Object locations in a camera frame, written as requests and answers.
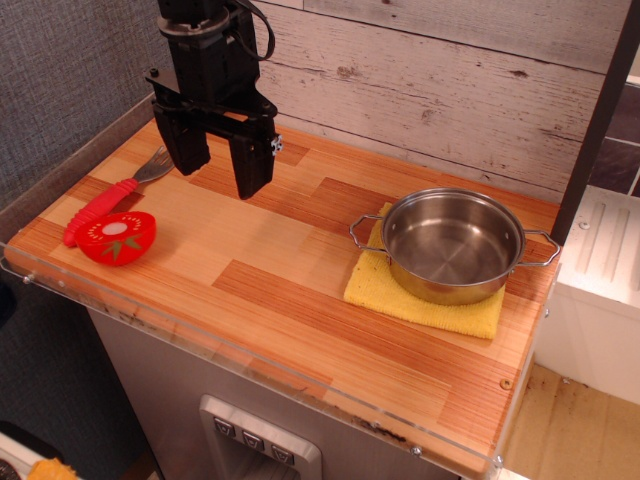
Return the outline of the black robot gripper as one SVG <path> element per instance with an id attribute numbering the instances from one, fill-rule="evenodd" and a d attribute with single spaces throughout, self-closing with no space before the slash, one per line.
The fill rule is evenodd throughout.
<path id="1" fill-rule="evenodd" d="M 191 175 L 210 160 L 205 131 L 228 128 L 224 115 L 246 117 L 229 140 L 238 196 L 247 200 L 273 179 L 276 106 L 257 90 L 260 63 L 275 34 L 259 9 L 162 9 L 157 20 L 173 68 L 147 76 L 156 124 L 175 168 Z"/>

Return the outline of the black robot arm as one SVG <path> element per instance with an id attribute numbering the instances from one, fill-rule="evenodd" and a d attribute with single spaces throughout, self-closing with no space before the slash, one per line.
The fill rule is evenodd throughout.
<path id="1" fill-rule="evenodd" d="M 256 87 L 275 35 L 259 53 L 254 21 L 266 17 L 250 1 L 162 1 L 159 9 L 173 67 L 151 70 L 146 79 L 164 145 L 188 176 L 210 161 L 206 137 L 225 139 L 238 195 L 249 199 L 271 182 L 281 148 L 277 108 Z"/>

